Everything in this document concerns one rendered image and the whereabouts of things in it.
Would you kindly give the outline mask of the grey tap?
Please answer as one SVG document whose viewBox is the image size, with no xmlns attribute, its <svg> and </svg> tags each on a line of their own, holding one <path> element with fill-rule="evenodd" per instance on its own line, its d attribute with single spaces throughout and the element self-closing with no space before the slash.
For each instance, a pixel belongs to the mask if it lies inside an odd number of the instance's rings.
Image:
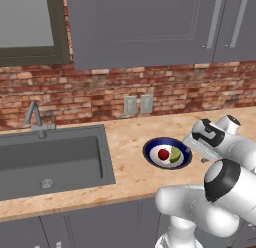
<svg viewBox="0 0 256 248">
<path fill-rule="evenodd" d="M 31 127 L 31 130 L 33 132 L 37 132 L 38 137 L 40 139 L 44 139 L 44 138 L 47 137 L 47 134 L 46 134 L 47 131 L 56 129 L 56 124 L 55 123 L 46 124 L 46 125 L 42 124 L 39 107 L 38 107 L 38 105 L 35 101 L 32 101 L 29 105 L 29 108 L 28 108 L 28 111 L 27 111 L 26 117 L 25 117 L 25 124 L 26 125 L 31 123 L 32 115 L 35 115 L 36 124 Z"/>
</svg>

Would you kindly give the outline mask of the grey sink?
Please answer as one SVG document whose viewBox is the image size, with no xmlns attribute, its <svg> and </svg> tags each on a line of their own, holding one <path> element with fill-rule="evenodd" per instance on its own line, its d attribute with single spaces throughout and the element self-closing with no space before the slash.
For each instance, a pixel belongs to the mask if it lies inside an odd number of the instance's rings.
<svg viewBox="0 0 256 248">
<path fill-rule="evenodd" d="M 114 182 L 102 125 L 0 135 L 0 201 Z"/>
</svg>

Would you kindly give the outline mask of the grey base cupboard door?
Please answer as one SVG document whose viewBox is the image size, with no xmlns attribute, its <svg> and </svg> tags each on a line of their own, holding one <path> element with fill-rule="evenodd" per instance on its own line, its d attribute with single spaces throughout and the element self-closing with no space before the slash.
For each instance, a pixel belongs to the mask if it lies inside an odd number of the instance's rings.
<svg viewBox="0 0 256 248">
<path fill-rule="evenodd" d="M 0 223 L 0 248 L 49 248 L 40 219 Z"/>
<path fill-rule="evenodd" d="M 41 216 L 50 248 L 154 248 L 153 198 Z"/>
</svg>

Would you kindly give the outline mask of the grey wall cupboard door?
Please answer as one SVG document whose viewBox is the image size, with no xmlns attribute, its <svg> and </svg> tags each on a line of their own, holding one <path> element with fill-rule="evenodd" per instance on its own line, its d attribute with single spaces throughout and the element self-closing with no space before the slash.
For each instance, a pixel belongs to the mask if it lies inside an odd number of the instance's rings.
<svg viewBox="0 0 256 248">
<path fill-rule="evenodd" d="M 256 61 L 256 0 L 226 0 L 213 62 Z"/>
<path fill-rule="evenodd" d="M 77 70 L 209 63 L 223 0 L 67 0 Z"/>
</svg>

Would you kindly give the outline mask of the green lemon wedge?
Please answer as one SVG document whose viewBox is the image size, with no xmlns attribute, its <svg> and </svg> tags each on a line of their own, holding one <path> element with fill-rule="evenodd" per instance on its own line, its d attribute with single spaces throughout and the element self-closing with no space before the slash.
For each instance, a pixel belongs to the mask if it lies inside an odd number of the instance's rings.
<svg viewBox="0 0 256 248">
<path fill-rule="evenodd" d="M 171 148 L 171 154 L 170 154 L 170 162 L 175 163 L 179 160 L 181 156 L 181 151 L 177 147 Z"/>
</svg>

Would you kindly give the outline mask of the dark framed window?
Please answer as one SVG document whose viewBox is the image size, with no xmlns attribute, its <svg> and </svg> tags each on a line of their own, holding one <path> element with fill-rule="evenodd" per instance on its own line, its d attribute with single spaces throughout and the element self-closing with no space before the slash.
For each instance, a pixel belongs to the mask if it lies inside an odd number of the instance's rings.
<svg viewBox="0 0 256 248">
<path fill-rule="evenodd" d="M 0 67 L 69 62 L 63 0 L 0 0 Z"/>
</svg>

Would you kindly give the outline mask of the blue and white bowl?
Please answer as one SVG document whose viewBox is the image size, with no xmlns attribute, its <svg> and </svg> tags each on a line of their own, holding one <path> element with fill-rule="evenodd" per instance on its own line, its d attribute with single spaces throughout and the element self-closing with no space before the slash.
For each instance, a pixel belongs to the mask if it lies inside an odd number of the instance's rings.
<svg viewBox="0 0 256 248">
<path fill-rule="evenodd" d="M 171 148 L 177 147 L 181 151 L 181 156 L 175 163 L 170 162 Z M 166 149 L 169 152 L 169 157 L 166 160 L 161 160 L 158 157 L 160 149 Z M 186 167 L 192 160 L 192 151 L 183 142 L 169 137 L 153 138 L 143 146 L 143 155 L 145 159 L 152 165 L 167 170 L 176 170 Z"/>
</svg>

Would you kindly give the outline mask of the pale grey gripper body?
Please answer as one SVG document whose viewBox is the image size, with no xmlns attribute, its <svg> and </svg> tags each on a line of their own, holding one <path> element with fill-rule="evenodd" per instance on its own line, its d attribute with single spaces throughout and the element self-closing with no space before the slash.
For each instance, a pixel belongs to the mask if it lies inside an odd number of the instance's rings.
<svg viewBox="0 0 256 248">
<path fill-rule="evenodd" d="M 185 136 L 183 143 L 192 151 L 198 152 L 202 158 L 207 159 L 208 161 L 217 161 L 221 159 L 221 156 L 218 153 L 214 152 L 211 148 L 208 148 L 201 142 L 195 140 L 192 137 L 192 133 Z"/>
</svg>

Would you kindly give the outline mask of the grey wall socket plate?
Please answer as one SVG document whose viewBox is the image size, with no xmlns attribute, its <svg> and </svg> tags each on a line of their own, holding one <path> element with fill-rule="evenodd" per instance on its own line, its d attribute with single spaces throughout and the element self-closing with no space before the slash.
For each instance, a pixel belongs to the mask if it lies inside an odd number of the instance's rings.
<svg viewBox="0 0 256 248">
<path fill-rule="evenodd" d="M 124 114 L 125 115 L 134 115 L 136 113 L 136 96 L 125 96 L 124 97 Z"/>
<path fill-rule="evenodd" d="M 140 101 L 140 113 L 146 114 L 151 113 L 153 108 L 153 95 L 142 95 Z"/>
</svg>

